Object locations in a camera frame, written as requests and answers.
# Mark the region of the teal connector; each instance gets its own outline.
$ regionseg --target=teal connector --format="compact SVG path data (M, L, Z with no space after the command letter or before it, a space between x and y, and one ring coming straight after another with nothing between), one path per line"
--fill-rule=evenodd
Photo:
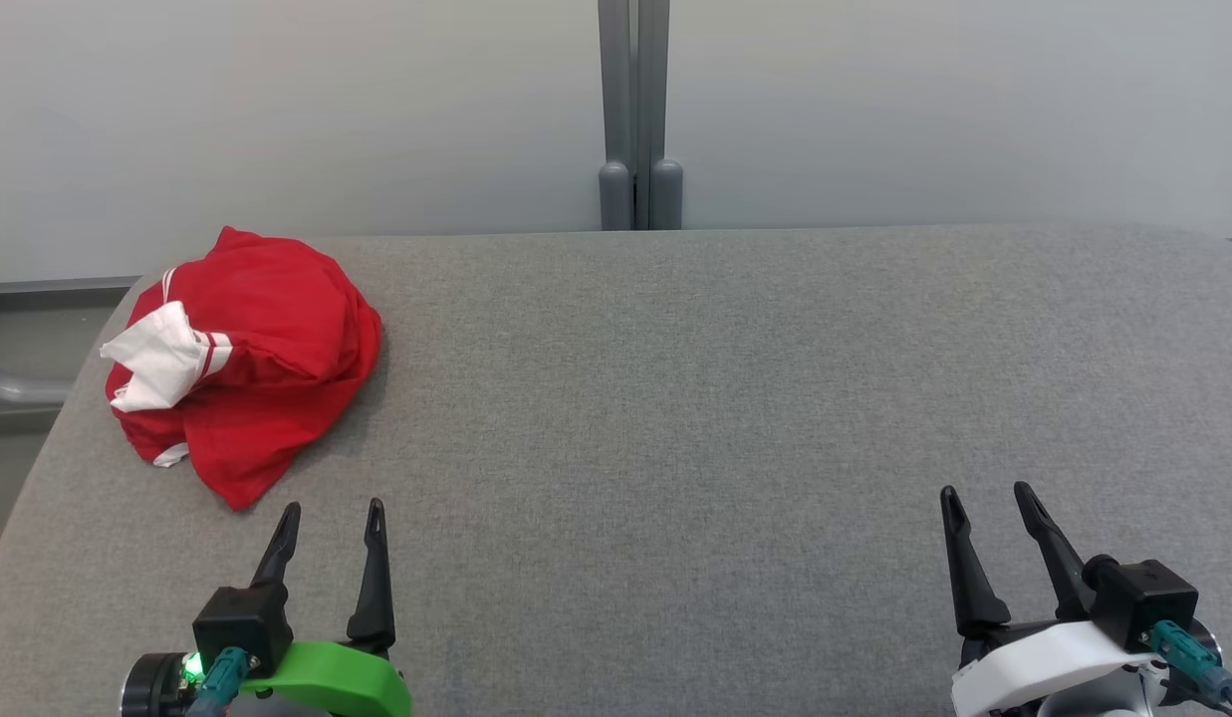
M186 717L224 717L230 702L239 697L239 685L246 676L248 654L238 647L221 650Z
M1217 664L1216 654L1199 644L1177 622L1159 621L1152 627L1152 649L1165 658L1165 663L1194 680L1199 692L1209 702L1222 703L1232 695L1231 673Z

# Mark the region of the green led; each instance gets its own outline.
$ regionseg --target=green led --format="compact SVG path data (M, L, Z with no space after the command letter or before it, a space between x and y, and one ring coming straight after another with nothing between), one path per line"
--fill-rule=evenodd
M186 663L182 664L182 675L186 676L186 681L188 683L205 680L205 662L200 659L200 653L192 652L191 657L186 658Z

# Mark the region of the gray fabric surface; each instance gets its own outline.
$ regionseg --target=gray fabric surface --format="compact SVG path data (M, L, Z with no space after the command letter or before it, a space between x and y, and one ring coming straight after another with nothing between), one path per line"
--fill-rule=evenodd
M293 499L288 618L339 638L373 495L421 716L946 715L949 482L1015 618L1053 604L1013 506L1024 478L1085 558L1194 581L1232 666L1228 241L312 244L379 308L376 376L232 514L188 466L138 462L91 357L0 546L0 717L111 713L138 654L190 648L211 591L250 578Z

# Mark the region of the white panel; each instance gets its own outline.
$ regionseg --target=white panel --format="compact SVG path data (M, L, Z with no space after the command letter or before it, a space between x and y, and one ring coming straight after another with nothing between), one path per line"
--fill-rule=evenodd
M593 1L0 0L0 282L596 230L600 83Z
M1232 0L673 0L684 225L1232 237Z

